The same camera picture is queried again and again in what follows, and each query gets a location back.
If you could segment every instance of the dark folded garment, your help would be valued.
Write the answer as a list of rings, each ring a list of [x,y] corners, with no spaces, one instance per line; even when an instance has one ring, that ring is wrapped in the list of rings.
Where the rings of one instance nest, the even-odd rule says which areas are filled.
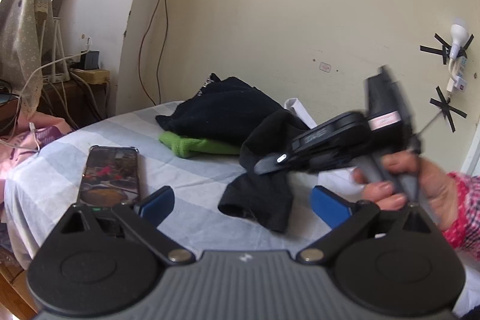
[[[253,171],[258,160],[284,151],[308,129],[285,109],[268,116],[242,145],[240,164],[247,172],[227,186],[218,209],[230,216],[253,218],[271,231],[285,232],[293,202],[286,172],[257,175]]]
[[[162,129],[179,136],[242,145],[253,130],[281,106],[236,77],[210,75],[198,94],[171,116],[155,117]]]

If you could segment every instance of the smartphone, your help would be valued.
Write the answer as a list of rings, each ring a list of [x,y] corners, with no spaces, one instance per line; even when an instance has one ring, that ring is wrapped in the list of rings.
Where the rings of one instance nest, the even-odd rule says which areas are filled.
[[[77,202],[111,207],[118,203],[133,204],[138,195],[138,150],[134,147],[92,146]]]

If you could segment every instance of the pink fabric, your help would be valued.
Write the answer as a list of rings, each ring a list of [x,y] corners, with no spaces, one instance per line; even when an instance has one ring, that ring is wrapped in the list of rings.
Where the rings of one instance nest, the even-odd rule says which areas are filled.
[[[18,118],[15,136],[10,139],[8,137],[2,137],[2,140],[7,141],[9,144],[36,150],[37,144],[30,131],[30,122],[35,124],[35,129],[37,130],[35,135],[40,148],[71,132],[70,126],[63,118],[35,112],[34,115],[27,120],[21,112]],[[2,204],[4,200],[5,179],[9,170],[32,155],[35,155],[35,152],[11,148],[0,144],[0,204]]]

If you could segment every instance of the light bulb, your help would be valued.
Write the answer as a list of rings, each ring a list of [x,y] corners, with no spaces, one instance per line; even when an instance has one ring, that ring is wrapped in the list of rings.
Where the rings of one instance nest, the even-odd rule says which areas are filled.
[[[460,18],[455,18],[450,34],[452,35],[452,48],[450,49],[450,58],[455,60],[458,56],[460,48],[467,43],[469,39],[469,32],[467,31],[467,24]]]

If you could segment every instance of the plaid sleeve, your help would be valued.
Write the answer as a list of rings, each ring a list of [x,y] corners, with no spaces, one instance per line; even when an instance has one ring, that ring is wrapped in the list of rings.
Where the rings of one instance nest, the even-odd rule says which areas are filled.
[[[443,232],[453,248],[460,248],[480,260],[480,177],[448,174],[457,183],[458,218]]]

